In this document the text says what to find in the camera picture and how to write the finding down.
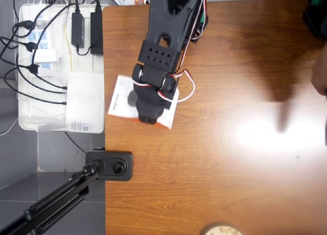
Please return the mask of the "person's hand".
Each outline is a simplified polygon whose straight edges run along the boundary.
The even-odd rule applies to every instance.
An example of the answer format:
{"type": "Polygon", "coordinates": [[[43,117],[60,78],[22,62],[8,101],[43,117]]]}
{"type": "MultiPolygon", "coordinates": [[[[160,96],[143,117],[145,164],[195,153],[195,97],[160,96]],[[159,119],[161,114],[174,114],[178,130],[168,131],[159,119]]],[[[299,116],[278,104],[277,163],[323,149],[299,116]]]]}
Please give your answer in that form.
{"type": "Polygon", "coordinates": [[[321,50],[321,53],[317,61],[313,66],[312,79],[311,79],[312,85],[317,90],[317,92],[322,96],[326,96],[326,87],[327,87],[326,54],[327,54],[327,47],[325,44],[321,50]]]}

